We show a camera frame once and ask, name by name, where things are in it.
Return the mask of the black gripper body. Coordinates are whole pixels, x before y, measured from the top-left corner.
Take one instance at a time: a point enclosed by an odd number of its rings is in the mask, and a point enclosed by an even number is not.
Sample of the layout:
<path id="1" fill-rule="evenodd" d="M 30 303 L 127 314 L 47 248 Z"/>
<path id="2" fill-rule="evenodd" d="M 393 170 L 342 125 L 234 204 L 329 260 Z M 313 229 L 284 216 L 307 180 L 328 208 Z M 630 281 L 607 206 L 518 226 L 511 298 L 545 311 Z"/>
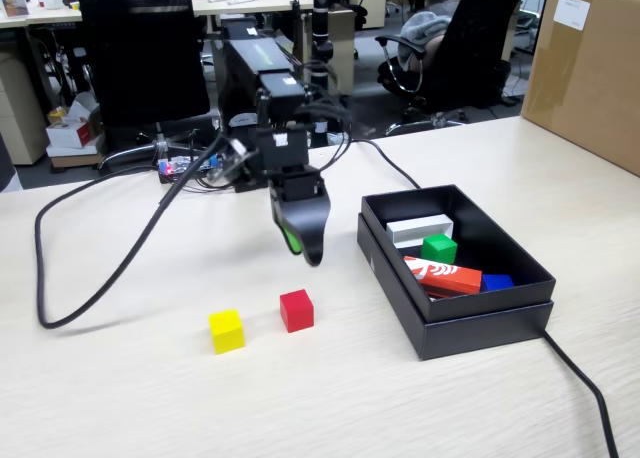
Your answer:
<path id="1" fill-rule="evenodd" d="M 273 201 L 293 203 L 321 198 L 320 174 L 309 165 L 304 130 L 258 128 L 256 146 Z"/>

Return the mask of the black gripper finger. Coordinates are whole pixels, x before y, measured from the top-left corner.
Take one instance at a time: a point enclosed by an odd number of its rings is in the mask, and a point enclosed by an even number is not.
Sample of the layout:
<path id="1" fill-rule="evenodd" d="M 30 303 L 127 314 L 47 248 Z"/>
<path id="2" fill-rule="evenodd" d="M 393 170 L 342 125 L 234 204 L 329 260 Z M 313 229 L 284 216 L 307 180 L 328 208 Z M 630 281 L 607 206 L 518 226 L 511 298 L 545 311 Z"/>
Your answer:
<path id="1" fill-rule="evenodd" d="M 331 209 L 326 193 L 287 203 L 287 243 L 310 266 L 319 266 L 324 253 L 324 232 Z"/>
<path id="2" fill-rule="evenodd" d="M 272 219 L 280 230 L 282 236 L 284 237 L 289 251 L 294 255 L 300 255 L 302 253 L 302 247 L 299 240 L 284 225 L 280 213 L 280 202 L 277 197 L 276 189 L 273 186 L 269 186 L 269 192 L 271 200 Z"/>

